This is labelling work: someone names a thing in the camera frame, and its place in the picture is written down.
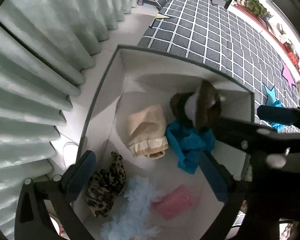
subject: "storage box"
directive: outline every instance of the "storage box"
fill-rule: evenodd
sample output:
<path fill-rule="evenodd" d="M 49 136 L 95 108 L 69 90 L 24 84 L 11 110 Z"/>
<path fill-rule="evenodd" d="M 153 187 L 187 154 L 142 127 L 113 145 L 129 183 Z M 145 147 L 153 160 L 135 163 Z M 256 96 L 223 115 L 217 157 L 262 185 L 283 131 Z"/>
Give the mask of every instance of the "storage box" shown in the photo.
<path fill-rule="evenodd" d="M 211 190 L 200 168 L 194 175 L 177 167 L 178 158 L 171 148 L 165 156 L 153 160 L 144 156 L 133 157 L 126 145 L 129 137 L 126 118 L 147 106 L 160 104 L 168 123 L 174 120 L 169 101 L 177 92 L 195 91 L 202 78 L 212 82 L 225 97 L 222 115 L 245 121 L 254 120 L 254 95 L 242 84 L 226 74 L 204 64 L 174 56 L 170 53 L 131 46 L 119 46 L 96 86 L 96 94 L 86 119 L 79 150 L 90 149 L 97 157 L 97 168 L 108 169 L 111 151 L 124 159 L 127 177 L 148 177 L 158 190 L 169 193 L 185 185 L 196 200 L 191 208 L 179 216 L 164 220 L 152 214 L 148 223 L 161 231 L 156 239 L 199 240 L 212 224 L 223 203 Z M 246 154 L 216 141 L 212 155 L 226 166 L 231 174 L 241 176 Z M 121 207 L 120 197 L 110 212 Z M 106 219 L 93 217 L 84 200 L 84 191 L 74 203 L 74 211 L 96 238 Z"/>

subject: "red object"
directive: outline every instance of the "red object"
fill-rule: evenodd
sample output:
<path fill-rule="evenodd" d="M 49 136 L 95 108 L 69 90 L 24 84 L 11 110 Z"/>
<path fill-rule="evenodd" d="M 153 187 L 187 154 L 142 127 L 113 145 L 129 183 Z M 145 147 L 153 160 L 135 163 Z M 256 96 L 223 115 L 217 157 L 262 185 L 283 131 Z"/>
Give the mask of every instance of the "red object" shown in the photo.
<path fill-rule="evenodd" d="M 257 24 L 259 24 L 267 33 L 270 34 L 270 36 L 272 36 L 272 38 L 280 45 L 280 47 L 283 49 L 283 51 L 287 54 L 287 56 L 289 57 L 289 59 L 291 60 L 291 62 L 293 63 L 294 66 L 296 66 L 298 64 L 298 61 L 296 59 L 296 57 L 291 53 L 291 50 L 288 46 L 282 44 L 276 36 L 274 36 L 271 32 L 269 32 L 268 28 L 266 26 L 264 26 L 258 19 L 257 16 L 250 14 L 250 12 L 248 10 L 246 10 L 243 6 L 241 6 L 240 4 L 235 4 L 234 7 L 236 7 L 237 9 L 239 9 L 240 11 L 242 11 L 244 14 L 246 14 L 247 16 L 249 16 L 252 20 L 254 20 Z"/>
<path fill-rule="evenodd" d="M 181 185 L 165 195 L 161 201 L 152 202 L 151 208 L 156 210 L 163 219 L 169 220 L 180 215 L 194 203 L 189 191 L 184 185 Z"/>

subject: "pink pouch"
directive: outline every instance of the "pink pouch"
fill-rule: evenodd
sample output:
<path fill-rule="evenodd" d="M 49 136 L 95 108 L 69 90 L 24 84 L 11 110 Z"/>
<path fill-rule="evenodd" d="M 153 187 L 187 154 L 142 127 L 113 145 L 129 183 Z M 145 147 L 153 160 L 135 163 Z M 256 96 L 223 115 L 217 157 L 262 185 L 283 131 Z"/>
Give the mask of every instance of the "pink pouch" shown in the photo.
<path fill-rule="evenodd" d="M 171 193 L 165 195 L 161 201 L 152 202 L 151 208 L 156 210 L 160 216 L 169 220 L 180 215 L 195 203 L 189 191 L 184 185 L 177 187 Z"/>

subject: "curtain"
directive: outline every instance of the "curtain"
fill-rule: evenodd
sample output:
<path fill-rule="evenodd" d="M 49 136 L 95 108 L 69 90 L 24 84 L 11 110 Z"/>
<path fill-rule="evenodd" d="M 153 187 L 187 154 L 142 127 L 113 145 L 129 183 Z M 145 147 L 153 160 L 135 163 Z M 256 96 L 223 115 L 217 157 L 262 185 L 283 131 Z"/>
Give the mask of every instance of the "curtain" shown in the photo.
<path fill-rule="evenodd" d="M 23 181 L 52 171 L 81 70 L 137 0 L 5 0 L 0 6 L 0 230 L 14 239 Z"/>

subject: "beige cloth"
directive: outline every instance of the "beige cloth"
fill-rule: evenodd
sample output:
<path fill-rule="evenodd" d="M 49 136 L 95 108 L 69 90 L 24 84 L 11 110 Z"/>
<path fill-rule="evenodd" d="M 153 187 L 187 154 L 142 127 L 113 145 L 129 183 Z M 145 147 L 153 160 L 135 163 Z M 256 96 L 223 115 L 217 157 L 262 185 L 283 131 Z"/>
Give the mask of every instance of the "beige cloth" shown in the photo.
<path fill-rule="evenodd" d="M 134 157 L 144 155 L 158 159 L 168 149 L 168 141 L 164 136 L 167 120 L 160 105 L 149 106 L 142 111 L 127 117 L 130 142 L 128 148 Z"/>

